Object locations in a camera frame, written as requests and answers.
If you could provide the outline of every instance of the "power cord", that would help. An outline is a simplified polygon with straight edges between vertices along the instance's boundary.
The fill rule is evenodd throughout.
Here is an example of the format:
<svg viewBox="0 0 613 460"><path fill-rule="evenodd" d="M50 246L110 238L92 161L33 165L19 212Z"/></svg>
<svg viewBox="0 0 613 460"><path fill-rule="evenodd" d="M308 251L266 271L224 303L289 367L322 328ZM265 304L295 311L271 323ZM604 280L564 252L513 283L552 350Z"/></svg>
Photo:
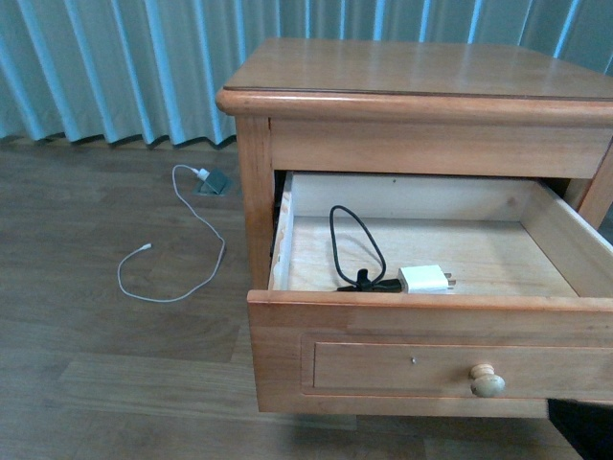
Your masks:
<svg viewBox="0 0 613 460"><path fill-rule="evenodd" d="M379 262L381 264L381 273L378 274L376 278L372 281L368 279L368 270L366 268L361 268L357 271L356 280L352 280L349 278L343 270L341 269L341 265L338 262L338 249L336 247L336 232L334 230L334 211L340 209L341 211L345 211L349 214L358 224L362 227L362 230L368 237L369 241L373 245L373 248L376 251L376 255L379 256ZM400 292L402 286L400 285L400 280L383 280L383 276L385 275L385 270L387 269L387 265L385 264L385 258L379 249L379 246L376 244L375 238L371 235L366 224L362 221L361 218L357 216L351 209L346 208L340 204L334 205L329 210L329 232L332 239L332 257L334 258L334 266L336 267L336 272L338 275L345 280L350 286L340 287L337 290L340 291L352 291L357 290L360 292Z"/></svg>
<svg viewBox="0 0 613 460"><path fill-rule="evenodd" d="M211 280L213 280L213 278L215 278L215 276L217 275L217 271L219 270L219 267L221 266L221 260L223 259L223 255L224 255L225 250L226 250L226 240L224 240L223 237L221 237L221 235L219 235L219 232L217 232L215 230L213 225L211 225L206 219L204 219L201 216L199 216L198 213L193 209L192 205L190 205L190 203L188 203L187 200L183 196L181 196L181 194L179 193L179 189L176 186L176 170L178 170L179 168L184 168L184 169L190 170L191 172L193 172L203 182L208 177L209 172L207 170L204 170L204 169L197 170L197 169L192 168L192 167L187 166L187 165L175 165L174 168L172 168L172 187L174 189L174 193L181 200L181 202L183 202L183 204L185 204L188 207L188 209L192 212L192 214L198 220L200 220L201 222L205 223L213 231L213 233L215 233L216 237L221 241L221 248L219 249L219 255L217 256L217 262L216 262L215 268L213 269L213 273L211 273L211 276L209 276L202 283L200 283L199 285L193 287L192 289L190 289L185 294L183 294L183 295L181 295L179 297L175 297L175 298L172 298L172 299L153 299L153 298L150 298L150 297L145 297L145 296L142 296L142 295L134 294L132 292L127 291L124 288L124 285L122 283L122 266L132 256L135 256L139 252L151 249L151 243L148 242L147 244L144 244L141 247L139 247L138 249L130 252L117 265L117 281L119 283L119 288L122 290L122 292L125 295L127 295L129 297L132 297L134 299L144 300L144 301L147 301L147 302L155 302L155 303L159 303L159 304L169 304L171 302L178 302L179 300L186 299L187 297L192 295L194 292L196 292L200 288L208 285L211 282Z"/></svg>

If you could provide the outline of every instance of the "nightstand top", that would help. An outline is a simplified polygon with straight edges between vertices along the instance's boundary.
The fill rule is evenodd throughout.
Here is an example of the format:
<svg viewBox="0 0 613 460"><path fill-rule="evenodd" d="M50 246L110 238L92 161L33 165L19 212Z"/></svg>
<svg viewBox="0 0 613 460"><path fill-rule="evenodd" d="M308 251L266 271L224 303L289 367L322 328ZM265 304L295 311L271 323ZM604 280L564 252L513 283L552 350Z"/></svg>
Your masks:
<svg viewBox="0 0 613 460"><path fill-rule="evenodd" d="M613 101L613 78L516 46L272 38L228 90Z"/></svg>

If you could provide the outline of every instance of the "nightstand leg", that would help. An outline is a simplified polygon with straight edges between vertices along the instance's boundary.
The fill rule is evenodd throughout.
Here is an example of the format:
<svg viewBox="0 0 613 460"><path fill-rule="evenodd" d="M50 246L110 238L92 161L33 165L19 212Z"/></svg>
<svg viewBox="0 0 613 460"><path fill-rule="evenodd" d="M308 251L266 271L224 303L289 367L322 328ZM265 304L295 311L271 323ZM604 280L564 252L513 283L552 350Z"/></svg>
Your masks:
<svg viewBox="0 0 613 460"><path fill-rule="evenodd" d="M251 283L255 289L266 289L274 211L270 127L268 118L237 117L236 120Z"/></svg>

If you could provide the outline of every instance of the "white plug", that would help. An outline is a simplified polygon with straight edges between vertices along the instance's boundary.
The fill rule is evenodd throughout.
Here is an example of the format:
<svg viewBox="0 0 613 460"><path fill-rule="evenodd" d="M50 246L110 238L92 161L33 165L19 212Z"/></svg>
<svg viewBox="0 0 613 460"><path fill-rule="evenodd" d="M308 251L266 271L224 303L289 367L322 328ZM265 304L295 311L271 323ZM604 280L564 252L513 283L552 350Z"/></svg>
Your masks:
<svg viewBox="0 0 613 460"><path fill-rule="evenodd" d="M200 179L202 182L204 182L205 180L207 180L207 177L209 176L209 174L210 174L210 172L208 172L207 170L202 168L200 171L196 172L195 175L198 176L198 179Z"/></svg>
<svg viewBox="0 0 613 460"><path fill-rule="evenodd" d="M398 278L405 293L444 290L450 286L449 279L438 265L404 266L398 270Z"/></svg>

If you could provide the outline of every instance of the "white charging cable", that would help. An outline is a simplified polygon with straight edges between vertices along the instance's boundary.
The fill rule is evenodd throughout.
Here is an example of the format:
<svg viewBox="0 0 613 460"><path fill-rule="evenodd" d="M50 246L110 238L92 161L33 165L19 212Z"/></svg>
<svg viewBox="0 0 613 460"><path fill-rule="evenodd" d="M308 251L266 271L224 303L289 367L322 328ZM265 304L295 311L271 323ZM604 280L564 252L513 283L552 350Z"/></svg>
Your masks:
<svg viewBox="0 0 613 460"><path fill-rule="evenodd" d="M172 168L172 187L173 187L174 192L177 195L177 197L183 202L183 204L185 204L188 207L188 209L190 211L192 211L192 214L198 220L204 222L213 231L213 233L215 233L216 237L221 241L221 248L219 249L219 255L217 256L217 263L215 265L215 268L213 269L213 273L211 273L211 276L209 276L202 283L200 283L199 285L193 287L192 289L190 289L185 294L183 294L183 295L181 295L179 297L175 297L175 298L172 298L172 299L152 299L150 297L145 297L145 296L142 296L142 295L133 294L132 292L128 292L124 288L124 284L122 283L122 266L124 265L125 261L127 261L132 256L135 256L139 252L151 249L151 243L148 242L147 244L144 244L143 246L141 246L138 249L136 249L135 251L130 252L127 256L125 256L122 259L121 262L119 262L119 265L117 265L117 281L119 283L119 288L122 290L122 292L125 295L127 295L129 297L133 297L133 298L139 299L139 300L145 300L147 302L156 302L156 303L160 303L160 304L169 304L171 302L177 302L179 300L183 300L183 299L189 297L190 295L192 295L194 292L196 292L197 290L199 290L203 286L208 285L209 282L211 280L213 280L213 278L215 278L215 276L217 275L217 271L219 270L219 266L221 265L221 260L223 259L223 254L225 253L225 250L226 250L226 240L224 240L221 237L221 235L219 235L219 232L217 232L215 230L213 225L211 225L206 219L204 219L201 216L199 216L198 213L190 205L190 203L188 203L186 201L186 199L183 196L181 196L181 194L179 194L179 189L176 186L176 177L175 177L176 176L176 170L179 169L179 168L185 168L185 169L188 169L188 170L192 171L203 182L206 180L207 176L209 175L209 172L207 170L204 170L204 169L203 170L197 170L197 169L191 168L191 167L189 167L187 165L176 165L176 166L174 166L174 168Z"/></svg>

